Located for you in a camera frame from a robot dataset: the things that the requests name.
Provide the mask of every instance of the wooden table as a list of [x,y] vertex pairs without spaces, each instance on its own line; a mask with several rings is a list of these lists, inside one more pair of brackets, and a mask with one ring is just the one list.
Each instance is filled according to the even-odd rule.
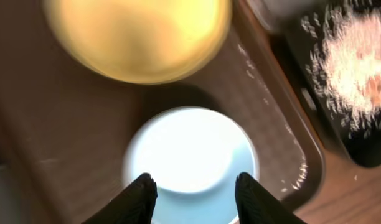
[[309,224],[381,224],[381,166],[364,169],[325,151],[321,192],[296,214]]

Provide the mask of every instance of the black tray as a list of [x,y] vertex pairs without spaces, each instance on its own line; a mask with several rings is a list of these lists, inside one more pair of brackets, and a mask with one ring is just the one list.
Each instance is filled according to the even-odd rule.
[[[354,12],[360,14],[373,9],[381,10],[381,1],[352,1],[349,5]],[[342,152],[350,157],[357,164],[374,167],[381,164],[381,113],[375,117],[375,121],[369,125],[367,122],[360,123],[360,129],[351,131],[350,126],[350,113],[336,113],[327,104],[328,97],[317,96],[314,91],[314,81],[312,75],[308,72],[308,67],[311,67],[310,53],[319,51],[322,55],[322,40],[324,38],[324,31],[322,24],[324,24],[326,9],[340,7],[345,12],[344,1],[329,1],[325,4],[319,4],[313,7],[308,12],[304,12],[295,17],[284,25],[284,34],[291,52],[292,57],[295,58],[295,63],[298,64],[299,71],[303,74],[306,80],[306,91],[311,95],[318,114],[320,116],[323,126],[326,130],[331,131],[331,136],[338,144],[342,144],[345,149]],[[302,25],[302,21],[309,21],[313,26],[316,36],[313,37],[310,33],[306,32]]]

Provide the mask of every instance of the black container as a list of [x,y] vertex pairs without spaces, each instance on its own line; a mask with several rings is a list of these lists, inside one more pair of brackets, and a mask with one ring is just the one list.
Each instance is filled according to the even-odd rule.
[[[282,57],[287,54],[287,69],[291,69],[296,75],[299,75],[298,73],[302,74],[301,79],[303,80],[299,80],[298,83],[305,86],[303,91],[307,91],[307,93],[304,92],[303,95],[304,97],[306,94],[311,96],[313,107],[316,107],[321,122],[320,125],[331,138],[323,141],[325,147],[333,149],[334,143],[334,145],[337,145],[335,147],[337,151],[340,151],[346,157],[350,157],[358,165],[375,167],[381,165],[381,113],[375,117],[375,121],[371,125],[368,125],[367,122],[360,123],[361,128],[358,131],[350,132],[350,124],[345,122],[348,121],[347,117],[350,117],[350,113],[340,114],[329,109],[327,97],[317,96],[314,91],[312,75],[307,71],[308,65],[311,66],[311,52],[319,51],[321,55],[324,55],[322,52],[322,40],[324,38],[322,24],[324,24],[326,9],[339,7],[345,13],[345,5],[350,6],[356,14],[372,12],[374,9],[381,10],[381,1],[372,1],[371,5],[369,1],[351,2],[351,0],[346,2],[330,1],[319,4],[284,24],[283,30],[287,46],[283,45],[281,49],[276,51],[280,51]],[[315,36],[303,29],[302,20],[310,22],[310,25],[314,27]],[[318,81],[320,84],[325,84],[324,80]]]

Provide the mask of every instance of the tray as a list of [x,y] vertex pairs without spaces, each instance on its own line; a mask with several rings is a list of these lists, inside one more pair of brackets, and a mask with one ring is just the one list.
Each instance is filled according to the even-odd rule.
[[[331,1],[326,4],[319,4],[308,12],[294,18],[291,22],[286,23],[284,30],[288,47],[282,45],[282,49],[277,49],[276,52],[282,51],[279,54],[287,55],[288,59],[285,59],[287,62],[283,62],[282,65],[284,63],[294,63],[298,66],[298,68],[292,66],[291,70],[293,71],[290,73],[302,74],[301,76],[305,80],[301,82],[304,86],[302,98],[307,96],[307,98],[310,98],[308,101],[313,101],[314,110],[317,110],[317,115],[321,120],[319,125],[324,126],[324,129],[330,132],[328,135],[332,139],[330,140],[331,142],[326,141],[327,148],[340,149],[340,153],[351,158],[357,164],[374,167],[381,164],[381,113],[375,117],[375,122],[372,124],[362,122],[359,123],[361,128],[358,131],[351,131],[352,124],[348,122],[350,113],[336,113],[335,110],[338,109],[332,109],[332,105],[328,103],[328,97],[317,96],[314,91],[314,80],[308,72],[308,66],[311,64],[310,52],[318,50],[322,54],[321,42],[324,32],[322,25],[312,25],[315,27],[317,35],[313,37],[304,31],[301,21],[308,18],[311,24],[324,24],[327,6],[335,8],[341,7],[342,4],[343,1]],[[367,3],[362,5],[361,1],[354,1],[351,7],[355,12],[362,13],[366,10],[371,11],[373,8],[381,9],[381,1],[373,1],[373,6],[368,6]]]
[[258,151],[261,184],[288,210],[313,198],[324,177],[318,137],[245,1],[233,13],[206,67],[181,82],[141,86],[72,59],[49,30],[41,0],[0,1],[0,154],[31,179],[21,180],[52,221],[82,222],[115,197],[133,134],[176,106],[217,110],[241,125]]

